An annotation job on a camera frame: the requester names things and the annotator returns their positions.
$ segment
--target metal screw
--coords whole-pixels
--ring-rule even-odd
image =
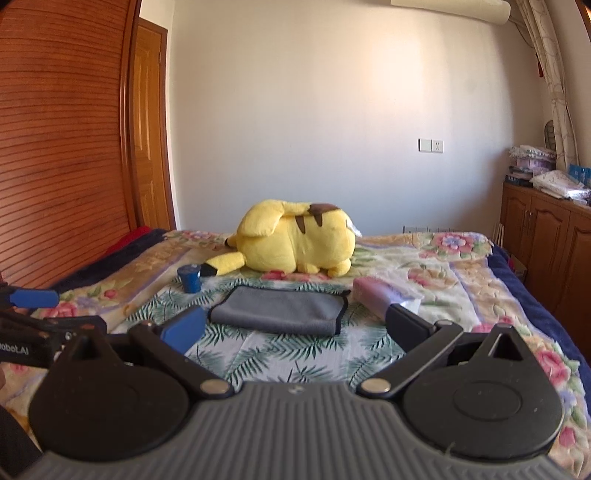
[[[230,390],[230,384],[220,378],[212,378],[203,382],[199,388],[208,395],[224,395]]]
[[[363,388],[367,393],[387,393],[392,388],[390,382],[384,378],[368,378],[366,381],[361,383],[361,388]]]

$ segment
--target wooden wardrobe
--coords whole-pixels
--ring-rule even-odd
[[[129,124],[138,0],[0,12],[0,271],[41,287],[137,226]]]

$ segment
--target wooden door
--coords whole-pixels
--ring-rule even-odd
[[[587,360],[591,360],[591,218],[571,213],[561,262],[561,291],[555,317]]]
[[[133,118],[137,205],[142,225],[174,228],[165,121],[165,28],[139,19]]]
[[[570,212],[540,198],[531,201],[531,240],[524,245],[528,262],[525,286],[549,311],[556,308],[558,277],[566,244]]]
[[[527,260],[522,257],[522,245],[527,234],[530,206],[531,195],[528,193],[510,188],[503,189],[501,206],[501,223],[505,225],[503,247],[524,264]]]

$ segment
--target cabinet door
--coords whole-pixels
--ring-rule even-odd
[[[558,277],[570,212],[539,198],[532,199],[531,211],[531,239],[524,243],[524,258],[528,263],[525,286],[552,312],[560,297]]]
[[[560,272],[562,295],[555,317],[591,360],[591,218],[571,214]]]
[[[503,247],[523,263],[525,263],[525,259],[521,258],[520,253],[530,206],[531,195],[529,193],[510,188],[503,189],[501,207],[501,223],[505,225]]]

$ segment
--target pikachu plush toy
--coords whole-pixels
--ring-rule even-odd
[[[349,216],[328,203],[264,200],[252,207],[226,245],[238,251],[201,266],[201,275],[225,275],[244,265],[253,270],[318,273],[341,277],[351,268],[361,233]]]

